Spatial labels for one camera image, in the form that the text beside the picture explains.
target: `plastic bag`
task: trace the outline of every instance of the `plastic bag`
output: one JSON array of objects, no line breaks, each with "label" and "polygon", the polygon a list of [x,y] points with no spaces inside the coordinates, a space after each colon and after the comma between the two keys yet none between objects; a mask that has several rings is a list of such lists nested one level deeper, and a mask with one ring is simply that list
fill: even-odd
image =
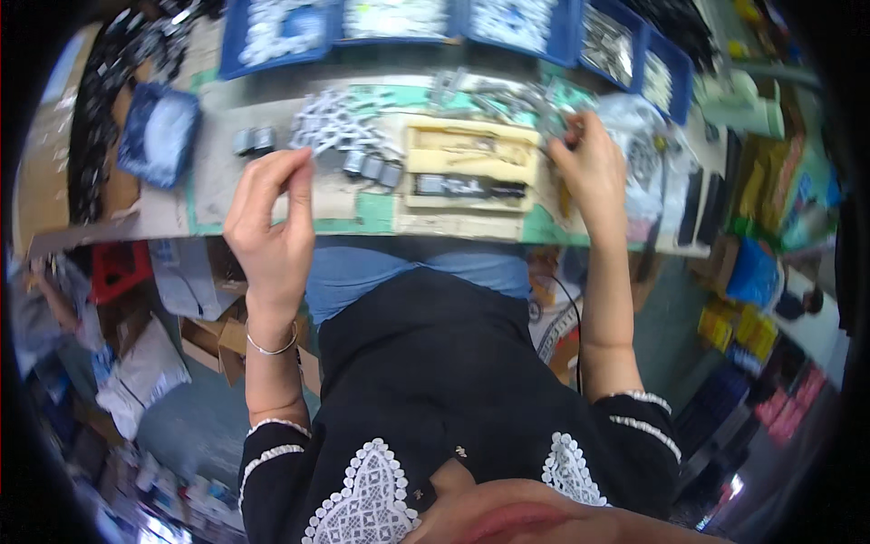
[{"label": "plastic bag", "polygon": [[774,303],[779,283],[780,272],[776,260],[757,241],[743,238],[725,295],[764,308]]},{"label": "plastic bag", "polygon": [[202,114],[199,100],[159,84],[138,84],[117,148],[117,166],[171,189],[189,166]]},{"label": "plastic bag", "polygon": [[145,410],[176,386],[190,382],[169,334],[152,314],[142,335],[100,387],[97,403],[111,413],[121,436],[133,440]]},{"label": "plastic bag", "polygon": [[[689,174],[697,170],[698,159],[686,136],[669,126],[655,106],[639,95],[615,93],[599,99],[596,113],[607,133],[626,157],[626,216],[632,240],[646,239],[650,227],[662,213],[662,232],[676,232],[686,209]],[[665,204],[661,198],[661,155],[653,136],[666,135]]]}]

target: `floor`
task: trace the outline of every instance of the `floor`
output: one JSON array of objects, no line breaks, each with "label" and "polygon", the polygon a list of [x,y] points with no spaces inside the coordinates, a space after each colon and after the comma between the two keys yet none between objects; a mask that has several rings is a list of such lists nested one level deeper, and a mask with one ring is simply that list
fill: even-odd
[{"label": "floor", "polygon": [[[702,349],[695,332],[706,298],[707,293],[689,276],[685,260],[670,258],[635,317],[634,346],[641,377],[647,390],[671,403],[675,415],[719,363],[718,352]],[[174,316],[165,311],[157,315],[179,346]],[[244,380],[230,388],[223,375],[189,357],[184,360],[192,383],[170,391],[145,413],[138,444],[182,477],[199,473],[235,489],[249,429]],[[319,399],[306,392],[306,401],[314,414]]]}]

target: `blue plastic bin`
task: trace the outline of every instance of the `blue plastic bin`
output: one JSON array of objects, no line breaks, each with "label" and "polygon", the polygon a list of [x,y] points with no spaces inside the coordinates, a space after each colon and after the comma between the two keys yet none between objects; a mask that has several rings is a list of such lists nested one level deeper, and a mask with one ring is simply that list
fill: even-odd
[{"label": "blue plastic bin", "polygon": [[550,19],[550,39],[547,41],[546,52],[538,53],[528,49],[523,49],[516,45],[496,42],[484,37],[477,36],[472,25],[472,7],[469,2],[467,9],[467,17],[465,20],[465,34],[475,42],[481,44],[495,45],[505,49],[517,51],[524,55],[542,58],[547,62],[564,66],[565,68],[573,68],[577,65],[577,21],[579,20],[579,10],[583,0],[559,0],[552,9]]},{"label": "blue plastic bin", "polygon": [[[177,162],[168,168],[156,167],[145,153],[145,128],[151,120],[151,113],[164,97],[175,97],[184,111],[192,115],[191,123],[183,128],[184,132],[172,132],[184,143],[177,155]],[[165,85],[140,83],[133,91],[130,110],[124,123],[124,132],[117,147],[117,167],[125,172],[142,178],[150,185],[161,189],[171,189],[181,178],[191,161],[191,148],[197,135],[202,112],[199,99],[189,92],[175,91]]]},{"label": "blue plastic bin", "polygon": [[[447,38],[462,35],[465,21],[467,0],[448,0],[447,2]],[[437,37],[360,37],[345,38],[345,0],[336,0],[331,9],[330,26],[333,45],[346,47],[348,45],[365,44],[440,44],[443,38]]]},{"label": "blue plastic bin", "polygon": [[671,106],[668,108],[669,111],[662,111],[658,106],[656,109],[674,123],[686,124],[689,108],[692,106],[692,77],[694,74],[692,59],[652,27],[647,47],[648,50],[658,55],[671,71]]},{"label": "blue plastic bin", "polygon": [[310,49],[298,55],[287,54],[283,57],[272,58],[262,64],[245,66],[238,60],[238,54],[247,45],[245,39],[248,35],[248,0],[235,0],[229,2],[226,11],[226,27],[224,29],[224,43],[221,46],[220,68],[217,75],[221,79],[235,79],[247,76],[255,71],[268,70],[285,64],[311,63],[326,56],[331,49],[332,34],[330,29],[331,6],[316,8],[305,6],[288,14],[284,20],[284,36],[291,37],[301,34],[298,31],[299,23],[310,20],[311,17],[322,17],[325,30],[324,42],[315,49]]},{"label": "blue plastic bin", "polygon": [[587,63],[583,58],[583,40],[586,37],[586,27],[583,25],[588,9],[585,2],[581,4],[578,10],[577,17],[577,61],[584,68],[599,74],[607,81],[618,86],[620,89],[631,93],[640,93],[641,85],[643,84],[644,59],[646,54],[646,46],[649,40],[650,26],[646,23],[643,17],[629,10],[619,0],[589,0],[589,6],[592,6],[601,13],[612,17],[614,21],[625,27],[632,33],[632,84],[624,85],[617,81],[605,71],[599,70],[595,66]]}]

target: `gray plastic part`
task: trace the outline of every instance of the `gray plastic part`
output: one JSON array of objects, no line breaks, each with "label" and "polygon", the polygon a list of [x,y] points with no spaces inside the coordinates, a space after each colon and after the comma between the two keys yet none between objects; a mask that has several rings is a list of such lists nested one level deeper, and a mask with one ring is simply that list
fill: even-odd
[{"label": "gray plastic part", "polygon": [[251,129],[242,129],[232,135],[232,153],[243,157],[254,147],[254,134]]},{"label": "gray plastic part", "polygon": [[378,179],[380,171],[384,167],[384,160],[379,157],[366,157],[360,175],[367,179]]},{"label": "gray plastic part", "polygon": [[395,163],[387,163],[384,165],[384,169],[381,170],[379,183],[386,187],[395,189],[400,181],[402,181],[402,166]]},{"label": "gray plastic part", "polygon": [[254,150],[257,152],[275,151],[275,129],[267,126],[254,131]]},{"label": "gray plastic part", "polygon": [[365,153],[362,151],[348,151],[345,166],[342,170],[349,176],[356,177],[362,171],[364,162]]}]

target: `right hand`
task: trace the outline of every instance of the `right hand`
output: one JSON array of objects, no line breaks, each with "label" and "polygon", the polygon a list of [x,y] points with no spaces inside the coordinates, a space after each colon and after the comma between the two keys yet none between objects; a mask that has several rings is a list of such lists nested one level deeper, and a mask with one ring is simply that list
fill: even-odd
[{"label": "right hand", "polygon": [[[224,221],[224,238],[248,279],[248,332],[259,346],[286,344],[314,251],[311,149],[275,151],[244,169]],[[272,224],[283,192],[287,220]]]},{"label": "right hand", "polygon": [[550,157],[556,163],[565,186],[586,224],[595,245],[625,244],[626,161],[601,120],[591,111],[566,118],[567,139],[579,141],[574,152],[552,138]]}]

